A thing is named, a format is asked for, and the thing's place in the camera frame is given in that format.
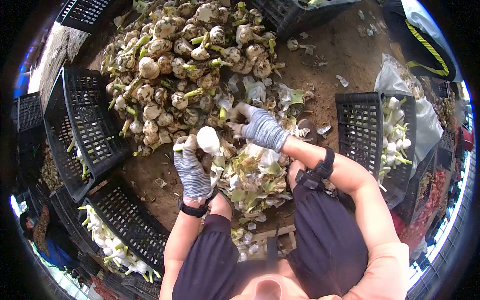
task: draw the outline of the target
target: plastic crate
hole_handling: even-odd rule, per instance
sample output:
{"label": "plastic crate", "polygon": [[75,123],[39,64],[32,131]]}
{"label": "plastic crate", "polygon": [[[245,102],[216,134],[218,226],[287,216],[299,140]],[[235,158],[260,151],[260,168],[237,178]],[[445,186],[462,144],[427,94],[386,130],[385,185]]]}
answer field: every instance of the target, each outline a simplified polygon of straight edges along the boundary
{"label": "plastic crate", "polygon": [[95,276],[102,270],[102,267],[88,254],[85,254],[80,260],[80,267],[91,276]]}
{"label": "plastic crate", "polygon": [[450,92],[448,90],[448,83],[438,84],[435,80],[430,80],[430,82],[432,83],[432,90],[437,97],[449,98]]}
{"label": "plastic crate", "polygon": [[127,276],[122,283],[126,288],[145,300],[158,300],[161,284],[146,282],[142,277]]}
{"label": "plastic crate", "polygon": [[170,232],[148,213],[123,178],[114,177],[87,200],[130,251],[164,274],[163,255]]}
{"label": "plastic crate", "polygon": [[57,17],[57,22],[92,34],[98,30],[102,16],[112,2],[113,0],[70,0]]}
{"label": "plastic crate", "polygon": [[[45,128],[55,164],[76,203],[130,155],[126,140],[118,137],[120,129],[113,112],[108,112],[105,94],[100,72],[64,67],[45,111]],[[72,134],[90,172],[85,179],[75,147],[67,153]]]}
{"label": "plastic crate", "polygon": [[456,142],[455,158],[463,159],[464,149],[463,149],[463,130],[458,128],[458,141]]}
{"label": "plastic crate", "polygon": [[53,192],[50,196],[50,201],[78,248],[85,253],[96,255],[100,251],[100,248],[92,241],[90,232],[82,226],[84,219],[79,219],[77,209],[79,205],[73,202],[73,199],[68,194],[67,188],[62,187],[58,191]]}
{"label": "plastic crate", "polygon": [[43,113],[39,92],[18,97],[17,103],[18,132],[42,125]]}
{"label": "plastic crate", "polygon": [[308,5],[298,0],[252,0],[246,4],[248,10],[257,8],[261,11],[264,20],[271,23],[271,29],[278,39],[286,40],[297,33],[330,22],[360,1],[332,0]]}
{"label": "plastic crate", "polygon": [[423,198],[418,200],[420,182],[425,176],[426,172],[430,172],[430,174],[434,175],[437,159],[436,154],[437,147],[434,147],[432,150],[430,150],[425,159],[419,163],[417,172],[408,184],[408,190],[404,200],[394,208],[395,213],[402,219],[402,221],[405,223],[405,226],[410,226],[413,222],[415,222],[427,204],[427,201],[430,197],[430,191],[432,190],[432,183],[429,183]]}
{"label": "plastic crate", "polygon": [[[407,154],[406,159],[413,160],[417,131],[414,97],[397,91],[384,91],[381,95],[379,93],[336,95],[339,152],[362,165],[375,178],[378,178],[383,150],[382,100],[390,96],[395,96],[400,100],[403,97],[407,98],[402,109],[405,112],[404,123],[409,124],[406,136],[411,140],[412,146],[405,150],[405,153]],[[388,192],[382,191],[382,194],[389,209],[394,208],[403,200],[411,168],[412,165],[401,164],[389,173],[391,179],[383,181],[383,186]]]}
{"label": "plastic crate", "polygon": [[438,164],[450,171],[455,147],[455,132],[444,128],[444,133],[438,143]]}
{"label": "plastic crate", "polygon": [[125,300],[135,300],[136,294],[129,290],[128,288],[122,285],[123,279],[117,274],[108,273],[103,278],[103,284],[116,292],[119,296],[123,297]]}
{"label": "plastic crate", "polygon": [[36,126],[17,134],[18,170],[26,181],[37,181],[43,167],[46,134],[43,126]]}

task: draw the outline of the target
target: black shorts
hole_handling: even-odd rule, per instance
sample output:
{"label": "black shorts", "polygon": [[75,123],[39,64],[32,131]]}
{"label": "black shorts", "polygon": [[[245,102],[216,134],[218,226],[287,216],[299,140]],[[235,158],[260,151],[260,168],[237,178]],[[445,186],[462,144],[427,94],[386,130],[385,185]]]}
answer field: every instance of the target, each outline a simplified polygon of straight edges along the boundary
{"label": "black shorts", "polygon": [[[297,185],[297,249],[287,259],[310,298],[345,295],[363,277],[368,250],[353,217],[324,192]],[[173,300],[223,300],[239,295],[251,279],[268,274],[266,261],[237,263],[239,252],[230,237],[230,222],[209,215],[185,260]]]}
{"label": "black shorts", "polygon": [[[444,67],[437,60],[437,58],[435,58],[435,56],[425,47],[425,45],[413,35],[411,29],[408,27],[407,16],[405,15],[405,10],[403,9],[401,0],[386,1],[382,7],[382,11],[384,14],[385,23],[388,27],[388,35],[390,37],[390,40],[401,45],[403,56],[405,57],[407,62],[416,61],[417,63],[432,68],[434,70],[444,69]],[[435,77],[447,81],[454,80],[456,77],[456,68],[450,56],[428,34],[422,32],[420,29],[415,27],[414,30],[428,44],[430,44],[430,46],[432,46],[435,51],[437,51],[440,57],[444,60],[448,68],[449,74],[447,76],[441,76],[421,66],[410,67],[410,71],[412,72],[412,74],[414,74],[415,76]]]}

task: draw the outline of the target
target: woman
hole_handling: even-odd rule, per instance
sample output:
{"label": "woman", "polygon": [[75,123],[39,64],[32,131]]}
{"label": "woman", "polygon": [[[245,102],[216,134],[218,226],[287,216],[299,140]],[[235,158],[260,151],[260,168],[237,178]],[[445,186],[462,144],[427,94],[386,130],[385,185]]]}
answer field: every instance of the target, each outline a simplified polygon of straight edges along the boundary
{"label": "woman", "polygon": [[20,215],[20,226],[24,230],[24,236],[33,242],[38,253],[51,265],[64,270],[65,266],[77,268],[78,250],[69,238],[65,228],[50,224],[50,213],[46,205],[43,206],[42,214],[34,225],[28,212]]}
{"label": "woman", "polygon": [[[183,204],[165,248],[160,300],[405,299],[408,246],[398,239],[373,176],[329,148],[289,136],[266,110],[243,103],[235,109],[249,120],[248,125],[228,123],[236,135],[295,159],[288,182],[297,207],[297,249],[280,261],[237,263],[230,237],[232,208],[220,193],[207,199],[210,176],[195,156],[196,138],[182,137],[177,143],[185,146],[174,162]],[[299,127],[316,133],[307,120]],[[315,174],[353,198],[356,222],[315,185]],[[198,234],[206,205],[211,212]],[[276,252],[269,245],[269,256]]]}
{"label": "woman", "polygon": [[445,37],[417,0],[388,0],[382,7],[396,58],[415,76],[462,82]]}

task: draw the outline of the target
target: glove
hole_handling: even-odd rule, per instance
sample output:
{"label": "glove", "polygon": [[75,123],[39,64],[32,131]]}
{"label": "glove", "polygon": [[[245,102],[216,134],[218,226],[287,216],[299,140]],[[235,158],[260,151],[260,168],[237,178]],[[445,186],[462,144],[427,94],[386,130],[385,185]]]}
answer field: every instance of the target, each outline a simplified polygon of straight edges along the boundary
{"label": "glove", "polygon": [[210,175],[206,174],[195,152],[197,137],[193,134],[179,138],[176,144],[185,143],[183,151],[176,151],[173,162],[183,184],[184,202],[200,203],[210,194]]}
{"label": "glove", "polygon": [[268,111],[246,103],[239,103],[233,110],[233,115],[240,113],[247,117],[249,121],[248,125],[227,123],[237,136],[252,140],[254,144],[260,147],[280,153],[289,133],[278,125]]}

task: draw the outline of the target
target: peach shirt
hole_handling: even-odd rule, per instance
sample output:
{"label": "peach shirt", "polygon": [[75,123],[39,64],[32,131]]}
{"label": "peach shirt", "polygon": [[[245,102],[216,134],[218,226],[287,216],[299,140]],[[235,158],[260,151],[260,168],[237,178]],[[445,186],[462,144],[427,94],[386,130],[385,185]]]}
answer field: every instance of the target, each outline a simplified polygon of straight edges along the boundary
{"label": "peach shirt", "polygon": [[[343,297],[329,295],[319,300],[404,300],[408,292],[409,250],[406,244],[395,242],[376,246],[369,251],[367,270],[360,282]],[[308,300],[307,294],[286,260],[279,262],[279,274],[254,278],[242,294],[232,300],[252,300],[257,285],[272,280],[281,287],[281,300]]]}

